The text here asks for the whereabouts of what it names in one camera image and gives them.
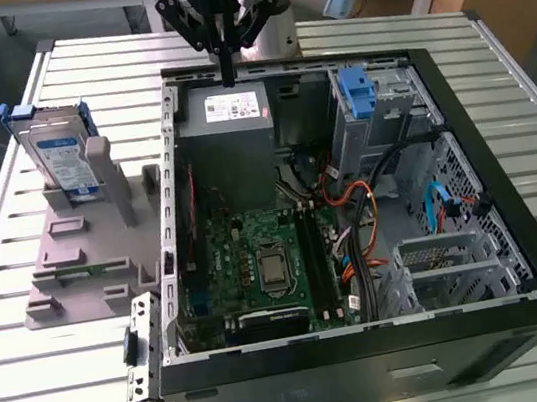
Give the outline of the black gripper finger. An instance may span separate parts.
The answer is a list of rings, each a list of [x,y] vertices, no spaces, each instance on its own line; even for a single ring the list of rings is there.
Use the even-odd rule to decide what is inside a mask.
[[[286,59],[297,53],[288,0],[259,2],[238,24],[225,12],[222,22],[230,87],[237,77],[236,62]]]
[[[209,0],[196,0],[201,20],[196,20],[186,11],[179,0],[157,0],[156,9],[161,17],[170,24],[196,51],[206,50],[217,57],[222,76],[221,83],[230,87],[224,42],[216,27],[215,15],[210,9]]]

